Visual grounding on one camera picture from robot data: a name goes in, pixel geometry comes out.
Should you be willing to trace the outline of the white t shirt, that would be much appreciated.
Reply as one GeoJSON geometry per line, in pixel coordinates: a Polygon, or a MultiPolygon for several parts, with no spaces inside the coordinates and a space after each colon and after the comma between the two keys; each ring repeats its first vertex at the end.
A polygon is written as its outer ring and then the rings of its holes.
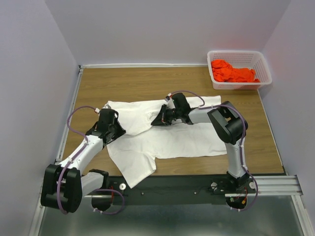
{"type": "Polygon", "coordinates": [[[226,154],[225,144],[210,123],[187,125],[176,121],[172,126],[151,126],[163,104],[164,100],[151,100],[108,101],[105,105],[118,112],[118,121],[126,130],[107,149],[130,188],[156,171],[157,158],[226,154]]]}

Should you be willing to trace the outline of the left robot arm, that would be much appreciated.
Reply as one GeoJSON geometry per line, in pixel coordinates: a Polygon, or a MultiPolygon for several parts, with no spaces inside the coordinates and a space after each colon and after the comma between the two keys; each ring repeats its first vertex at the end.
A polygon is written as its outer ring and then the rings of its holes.
{"type": "Polygon", "coordinates": [[[74,213],[84,196],[91,192],[121,195],[110,186],[109,174],[91,170],[85,176],[82,172],[92,159],[108,144],[124,135],[119,113],[113,109],[95,109],[98,121],[86,133],[75,151],[59,164],[50,164],[44,173],[40,203],[44,207],[60,210],[63,214],[74,213]]]}

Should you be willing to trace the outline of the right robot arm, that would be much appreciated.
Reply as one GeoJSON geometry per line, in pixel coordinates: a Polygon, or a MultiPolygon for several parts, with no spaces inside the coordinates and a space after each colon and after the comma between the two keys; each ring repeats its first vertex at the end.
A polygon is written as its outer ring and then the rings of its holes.
{"type": "Polygon", "coordinates": [[[181,120],[187,125],[211,123],[219,139],[224,142],[228,155],[227,189],[233,193],[239,192],[249,179],[245,161],[244,141],[247,121],[229,102],[205,107],[205,102],[199,107],[191,107],[185,95],[181,92],[166,96],[166,104],[161,109],[152,126],[171,126],[181,120]]]}

